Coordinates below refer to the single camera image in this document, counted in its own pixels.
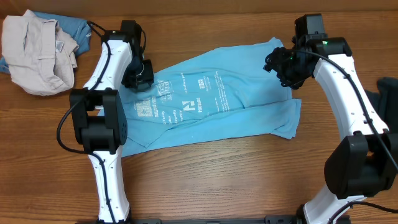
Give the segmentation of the light blue printed t-shirt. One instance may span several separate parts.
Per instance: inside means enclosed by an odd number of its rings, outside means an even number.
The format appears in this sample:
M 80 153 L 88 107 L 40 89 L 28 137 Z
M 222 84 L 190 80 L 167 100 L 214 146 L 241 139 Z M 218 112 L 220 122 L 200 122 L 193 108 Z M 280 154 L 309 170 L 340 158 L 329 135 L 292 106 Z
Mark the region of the light blue printed t-shirt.
M 123 156 L 199 142 L 296 135 L 302 102 L 264 70 L 282 42 L 220 47 L 165 68 L 146 90 L 121 88 Z

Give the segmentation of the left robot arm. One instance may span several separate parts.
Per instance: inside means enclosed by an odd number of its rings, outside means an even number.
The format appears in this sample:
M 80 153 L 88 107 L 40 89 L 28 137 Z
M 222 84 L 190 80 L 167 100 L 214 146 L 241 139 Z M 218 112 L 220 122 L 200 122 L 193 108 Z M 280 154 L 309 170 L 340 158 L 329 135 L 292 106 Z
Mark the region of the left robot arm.
M 100 37 L 101 56 L 91 78 L 69 96 L 75 138 L 93 166 L 99 198 L 97 223 L 132 223 L 124 190 L 121 156 L 127 140 L 127 119 L 121 87 L 145 90 L 154 83 L 150 60 L 144 58 L 146 34 L 134 20 L 118 30 L 89 21 Z

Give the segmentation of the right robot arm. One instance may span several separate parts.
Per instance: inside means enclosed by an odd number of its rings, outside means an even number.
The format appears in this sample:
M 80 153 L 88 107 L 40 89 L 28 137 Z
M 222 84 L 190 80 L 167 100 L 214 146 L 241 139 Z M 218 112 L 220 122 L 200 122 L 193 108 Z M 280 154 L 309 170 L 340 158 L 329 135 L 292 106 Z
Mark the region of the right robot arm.
M 397 175 L 397 135 L 375 112 L 342 37 L 329 37 L 321 14 L 295 21 L 293 47 L 278 47 L 264 69 L 284 87 L 300 88 L 308 78 L 322 87 L 332 108 L 340 144 L 324 166 L 325 186 L 295 215 L 268 215 L 266 223 L 349 223 L 347 211 L 389 190 Z

